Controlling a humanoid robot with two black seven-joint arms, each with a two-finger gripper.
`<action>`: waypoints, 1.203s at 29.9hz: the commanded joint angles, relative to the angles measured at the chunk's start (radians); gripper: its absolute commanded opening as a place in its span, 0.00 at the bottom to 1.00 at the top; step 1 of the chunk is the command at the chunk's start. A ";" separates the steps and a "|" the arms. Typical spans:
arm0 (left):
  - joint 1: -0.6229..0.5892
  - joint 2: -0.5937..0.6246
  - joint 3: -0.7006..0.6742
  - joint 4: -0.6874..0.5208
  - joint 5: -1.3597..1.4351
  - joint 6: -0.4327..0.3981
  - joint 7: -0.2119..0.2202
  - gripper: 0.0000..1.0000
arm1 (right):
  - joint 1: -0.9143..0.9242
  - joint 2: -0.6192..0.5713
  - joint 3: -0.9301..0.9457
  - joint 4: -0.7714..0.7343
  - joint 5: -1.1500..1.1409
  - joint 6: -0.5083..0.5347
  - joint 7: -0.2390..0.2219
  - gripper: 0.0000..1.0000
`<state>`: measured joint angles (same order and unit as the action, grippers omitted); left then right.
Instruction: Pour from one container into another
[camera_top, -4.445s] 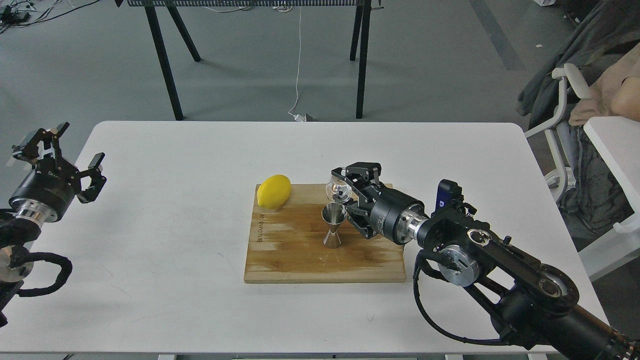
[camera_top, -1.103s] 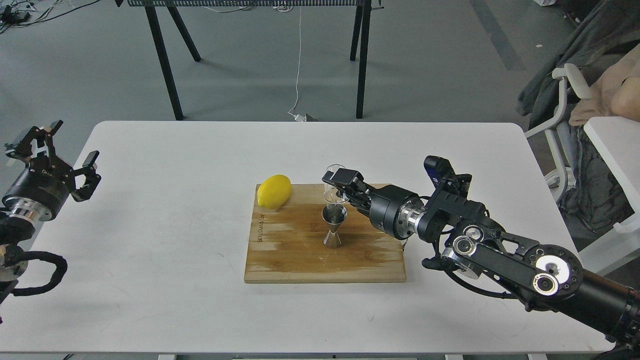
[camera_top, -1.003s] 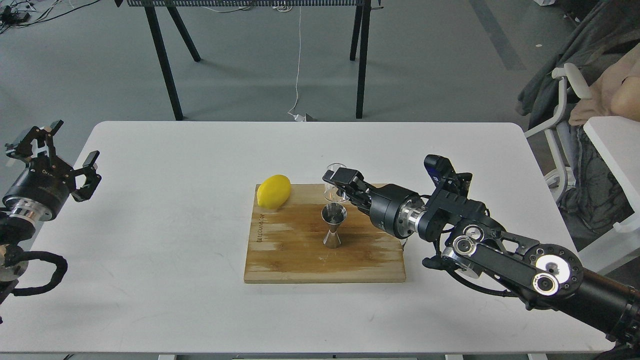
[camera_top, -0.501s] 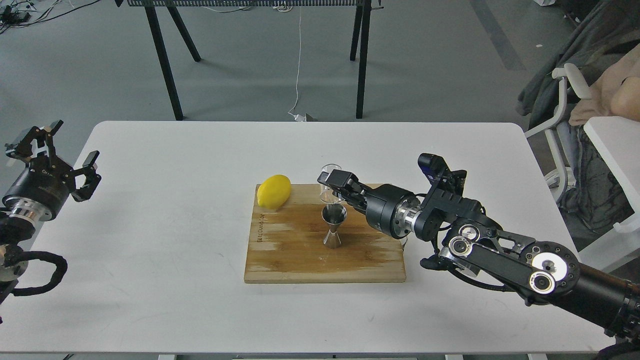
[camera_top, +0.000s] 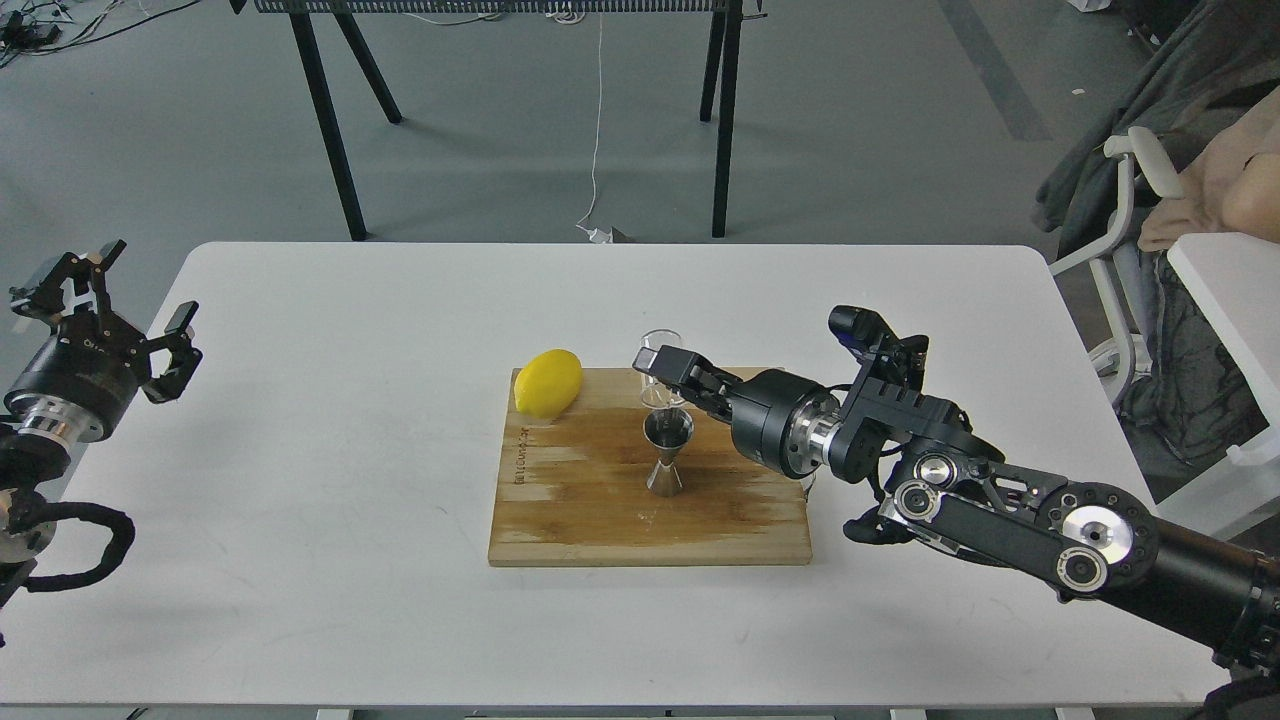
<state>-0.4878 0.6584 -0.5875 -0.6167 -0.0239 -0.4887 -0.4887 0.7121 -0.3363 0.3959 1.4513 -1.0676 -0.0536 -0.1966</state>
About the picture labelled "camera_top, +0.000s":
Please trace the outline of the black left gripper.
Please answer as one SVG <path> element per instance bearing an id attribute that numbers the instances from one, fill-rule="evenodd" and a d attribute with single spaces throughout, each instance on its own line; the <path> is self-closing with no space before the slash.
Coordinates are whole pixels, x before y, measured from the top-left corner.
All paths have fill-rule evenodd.
<path id="1" fill-rule="evenodd" d="M 152 404 L 166 404 L 184 393 L 204 359 L 193 346 L 191 329 L 200 305 L 195 300 L 179 305 L 165 331 L 145 340 L 113 310 L 106 288 L 106 272 L 125 247 L 124 240 L 115 240 L 88 256 L 64 252 L 41 266 L 27 284 L 10 288 L 14 314 L 54 331 L 5 393 L 10 414 L 33 410 L 38 398 L 73 404 L 90 415 L 88 434 L 82 438 L 90 443 L 113 434 L 138 388 Z M 65 305 L 68 282 L 76 299 L 90 299 L 74 314 Z M 170 356 L 160 375 L 151 377 L 147 369 L 143 382 L 131 366 L 134 359 L 129 350 L 138 343 L 141 361 L 157 351 Z"/>

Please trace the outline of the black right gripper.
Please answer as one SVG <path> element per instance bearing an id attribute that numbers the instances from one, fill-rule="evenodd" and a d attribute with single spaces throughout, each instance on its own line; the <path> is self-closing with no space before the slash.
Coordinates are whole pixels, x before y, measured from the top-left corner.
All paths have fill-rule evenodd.
<path id="1" fill-rule="evenodd" d="M 827 464 L 840 401 L 814 380 L 777 368 L 742 380 L 700 354 L 671 346 L 653 360 L 632 363 L 632 369 L 728 423 L 733 447 L 772 471 L 803 478 Z"/>

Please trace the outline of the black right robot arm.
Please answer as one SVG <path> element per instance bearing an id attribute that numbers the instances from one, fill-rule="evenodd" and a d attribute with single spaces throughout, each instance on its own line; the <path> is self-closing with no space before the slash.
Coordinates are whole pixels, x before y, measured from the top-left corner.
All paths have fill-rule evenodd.
<path id="1" fill-rule="evenodd" d="M 828 327 L 859 364 L 842 398 L 778 369 L 744 379 L 681 347 L 641 348 L 634 368 L 728 424 L 762 466 L 868 482 L 876 506 L 845 523 L 849 539 L 1023 571 L 1064 602 L 1106 602 L 1252 670 L 1236 683 L 1247 694 L 1277 691 L 1275 559 L 1165 521 L 1116 486 L 1006 462 L 955 402 L 923 393 L 925 336 L 900 338 L 845 305 Z"/>

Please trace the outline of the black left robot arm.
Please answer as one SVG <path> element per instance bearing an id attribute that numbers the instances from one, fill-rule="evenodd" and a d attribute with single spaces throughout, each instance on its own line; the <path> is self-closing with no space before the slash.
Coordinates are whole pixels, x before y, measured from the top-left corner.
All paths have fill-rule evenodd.
<path id="1" fill-rule="evenodd" d="M 179 398 L 202 361 L 191 328 L 196 301 L 182 304 L 155 338 L 113 310 L 106 274 L 124 250 L 118 240 L 87 255 L 64 252 L 10 291 L 14 314 L 50 334 L 3 397 L 4 600 L 84 588 L 122 565 L 136 537 L 131 518 L 99 503 L 52 502 L 38 488 L 67 473 L 77 445 L 109 438 L 136 395 Z M 101 527 L 110 539 L 93 568 L 36 577 L 60 521 Z"/>

